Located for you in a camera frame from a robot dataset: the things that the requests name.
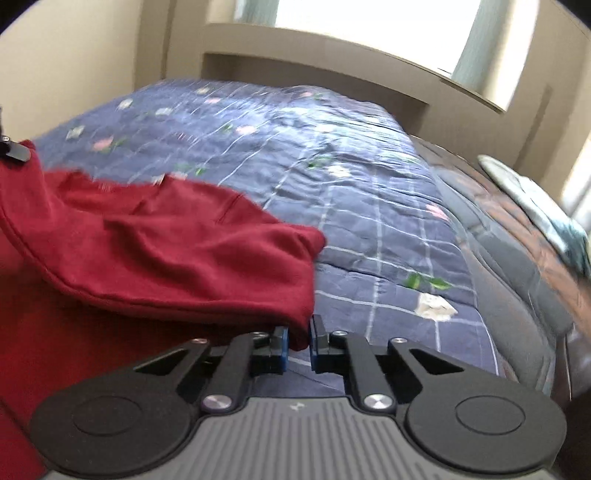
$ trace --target curtain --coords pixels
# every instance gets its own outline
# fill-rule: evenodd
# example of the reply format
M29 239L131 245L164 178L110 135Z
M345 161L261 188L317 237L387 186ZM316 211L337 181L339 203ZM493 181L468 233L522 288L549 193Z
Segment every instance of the curtain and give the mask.
M474 92L482 92L501 39L510 1L480 0L452 80Z
M239 22L274 27L279 0L243 0L236 4Z

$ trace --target plaid pattern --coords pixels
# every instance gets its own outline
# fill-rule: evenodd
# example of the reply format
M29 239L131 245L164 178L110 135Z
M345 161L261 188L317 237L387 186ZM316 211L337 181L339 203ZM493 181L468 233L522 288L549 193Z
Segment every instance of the plaid pattern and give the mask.
M286 222L316 226L328 238L316 275L316 312L327 328L372 343L404 336L499 373L429 169L376 105L319 87L167 80L85 113L37 145L45 168L81 168L122 183L174 172L245 192ZM451 321L414 314L418 292L401 286L414 272L451 285L421 285L458 310ZM307 353L291 359L310 375ZM341 389L333 380L322 382Z

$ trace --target window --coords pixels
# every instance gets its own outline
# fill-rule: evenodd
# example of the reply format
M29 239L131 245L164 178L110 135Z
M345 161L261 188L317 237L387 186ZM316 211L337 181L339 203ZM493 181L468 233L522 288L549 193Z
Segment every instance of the window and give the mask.
M280 0L276 27L331 35L450 77L480 0Z
M235 19L367 45L507 110L538 6L538 0L236 0Z
M587 138L562 191L564 210L581 226L591 229L591 135Z

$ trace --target pink flower pattern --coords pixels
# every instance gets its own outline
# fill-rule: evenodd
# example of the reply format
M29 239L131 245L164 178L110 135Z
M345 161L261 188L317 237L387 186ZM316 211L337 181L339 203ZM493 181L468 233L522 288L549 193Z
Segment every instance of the pink flower pattern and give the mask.
M113 143L113 137L103 138L102 140L95 142L95 144L92 146L92 150L94 150L95 152L100 152L101 150L104 150L105 148L109 148L112 143Z
M437 205L427 205L427 210L431 212L434 217L449 221L449 217Z

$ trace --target red hoodie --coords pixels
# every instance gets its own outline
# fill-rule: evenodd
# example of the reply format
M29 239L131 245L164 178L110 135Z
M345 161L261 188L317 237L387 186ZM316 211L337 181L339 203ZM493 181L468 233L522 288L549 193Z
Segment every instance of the red hoodie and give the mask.
M0 161L3 478L42 472L26 429L56 390L195 336L287 325L307 346L317 229L203 182L44 174L24 145L28 163Z

